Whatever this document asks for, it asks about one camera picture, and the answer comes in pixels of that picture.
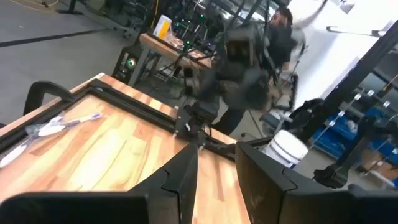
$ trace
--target black pole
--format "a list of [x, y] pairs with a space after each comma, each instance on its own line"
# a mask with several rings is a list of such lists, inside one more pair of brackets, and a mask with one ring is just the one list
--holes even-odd
[[373, 71], [374, 67], [396, 45], [397, 40], [398, 21], [369, 49], [356, 66], [349, 71], [347, 77], [327, 96], [323, 105], [314, 111], [313, 118], [299, 135], [299, 138], [303, 142], [307, 142], [318, 128], [323, 125], [326, 119], [335, 113], [346, 96], [350, 95], [369, 73]]
[[259, 8], [260, 4], [261, 4], [262, 0], [257, 0], [252, 8], [249, 11], [249, 14], [246, 16], [246, 18], [243, 21], [243, 25], [249, 24], [251, 17], [253, 16], [253, 14], [256, 12], [256, 10]]
[[75, 11], [76, 2], [77, 2], [77, 0], [71, 0], [68, 10], [59, 9], [59, 10], [57, 10], [57, 12], [59, 14], [83, 15], [83, 13], [81, 13], [79, 11]]

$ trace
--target green light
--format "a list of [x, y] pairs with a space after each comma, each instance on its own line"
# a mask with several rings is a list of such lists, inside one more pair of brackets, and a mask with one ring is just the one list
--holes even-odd
[[134, 59], [129, 59], [126, 62], [127, 68], [132, 69], [136, 66], [136, 61]]

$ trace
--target workbench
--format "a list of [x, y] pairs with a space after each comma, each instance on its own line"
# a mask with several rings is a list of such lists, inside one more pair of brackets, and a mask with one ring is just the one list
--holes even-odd
[[[93, 77], [171, 117], [176, 109], [107, 76]], [[82, 83], [71, 92], [87, 85]], [[60, 101], [41, 106], [0, 129], [0, 136]], [[25, 152], [0, 170], [0, 202], [21, 192], [128, 191], [150, 176], [188, 142], [166, 130], [87, 95], [65, 112], [65, 121], [93, 113], [103, 114], [68, 131], [36, 140]], [[217, 130], [212, 136], [226, 144], [236, 141]], [[249, 223], [236, 166], [202, 150], [193, 223]]]
[[[150, 51], [153, 51], [161, 56], [166, 57], [167, 59], [171, 61], [175, 61], [178, 56], [180, 55], [180, 52], [177, 51], [177, 47], [183, 45], [183, 41], [173, 37], [173, 36], [168, 36], [167, 39], [164, 39], [165, 42], [170, 44], [170, 46], [163, 44], [161, 41], [157, 40], [154, 37], [151, 37], [149, 34], [141, 34], [139, 36], [139, 40], [141, 43], [141, 46], [143, 48], [143, 51], [141, 53], [141, 56], [137, 62], [137, 65], [131, 75], [129, 85], [134, 86], [137, 82], [137, 79], [139, 78], [139, 75], [142, 72], [142, 69], [146, 67], [146, 58], [149, 55]], [[201, 58], [204, 57], [205, 54], [200, 52], [199, 50], [194, 50], [193, 52], [188, 53], [190, 57], [192, 58]], [[152, 68], [157, 66], [157, 63], [159, 62], [159, 59], [156, 60], [152, 64]], [[210, 58], [204, 58], [201, 60], [198, 60], [199, 63], [195, 62], [194, 60], [190, 60], [188, 57], [183, 57], [181, 58], [181, 61], [179, 62], [179, 65], [181, 67], [193, 67], [197, 69], [209, 69], [211, 68], [211, 59]]]

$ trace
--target white wall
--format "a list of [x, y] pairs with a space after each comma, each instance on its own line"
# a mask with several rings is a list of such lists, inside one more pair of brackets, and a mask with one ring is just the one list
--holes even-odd
[[[321, 0], [292, 0], [289, 8], [294, 19], [311, 14]], [[332, 2], [327, 2], [323, 12], [305, 29], [308, 52], [297, 67], [300, 76], [295, 107], [305, 100], [325, 97], [344, 78], [357, 58], [361, 58], [377, 38], [364, 35], [332, 34], [326, 26], [350, 26], [362, 29], [382, 29], [391, 19], [391, 0], [361, 0], [345, 14]]]

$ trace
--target black metal frame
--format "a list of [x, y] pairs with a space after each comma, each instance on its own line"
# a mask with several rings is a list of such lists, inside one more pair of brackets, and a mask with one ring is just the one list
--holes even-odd
[[[62, 98], [62, 100], [58, 103], [52, 105], [51, 107], [35, 115], [28, 121], [20, 124], [18, 127], [0, 136], [0, 153], [8, 150], [10, 147], [17, 144], [19, 141], [23, 140], [27, 136], [25, 127], [50, 121], [54, 116], [58, 115], [63, 110], [73, 106], [77, 101], [79, 101], [86, 95], [93, 95], [95, 97], [98, 97], [99, 99], [104, 100], [105, 102], [110, 103], [113, 106], [121, 108], [128, 113], [136, 115], [141, 119], [153, 123], [154, 125], [166, 131], [169, 131], [171, 133], [174, 132], [174, 127], [176, 123], [174, 118], [163, 114], [156, 109], [151, 108], [145, 103], [141, 103], [140, 101], [125, 95], [124, 93], [112, 88], [111, 85], [102, 82], [99, 79], [94, 79], [82, 89], [76, 91], [75, 93], [72, 93], [73, 100], [71, 100], [70, 96], [64, 99]], [[215, 138], [212, 138], [211, 136], [209, 136], [209, 138], [207, 139], [206, 148], [209, 151], [214, 152], [215, 154], [234, 161], [234, 151], [230, 150], [230, 148], [225, 143]]]
[[299, 136], [303, 142], [307, 142], [315, 134], [326, 119], [338, 109], [346, 96], [351, 94], [373, 71], [374, 67], [396, 45], [397, 38], [398, 21], [369, 49], [356, 66], [349, 71], [346, 78], [328, 95], [319, 110], [314, 112], [313, 118]]

